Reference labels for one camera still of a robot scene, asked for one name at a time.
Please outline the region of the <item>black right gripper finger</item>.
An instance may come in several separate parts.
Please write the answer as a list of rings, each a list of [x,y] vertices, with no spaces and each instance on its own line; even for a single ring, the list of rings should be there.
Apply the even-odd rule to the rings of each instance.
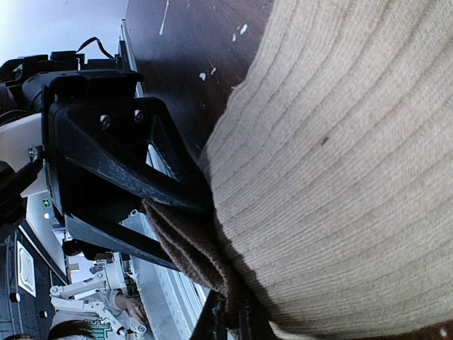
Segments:
[[[47,173],[62,214],[141,198],[192,213],[212,208],[166,104],[135,96],[141,79],[114,69],[44,75]]]
[[[65,215],[64,223],[73,238],[177,270],[160,242],[113,220],[97,214],[76,213]]]

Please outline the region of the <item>tan ribbed sock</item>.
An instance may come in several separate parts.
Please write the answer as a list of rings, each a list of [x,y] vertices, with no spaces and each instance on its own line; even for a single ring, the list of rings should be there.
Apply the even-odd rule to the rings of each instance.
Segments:
[[[286,339],[452,319],[452,2],[276,1],[200,155],[215,218],[147,218],[229,319]]]

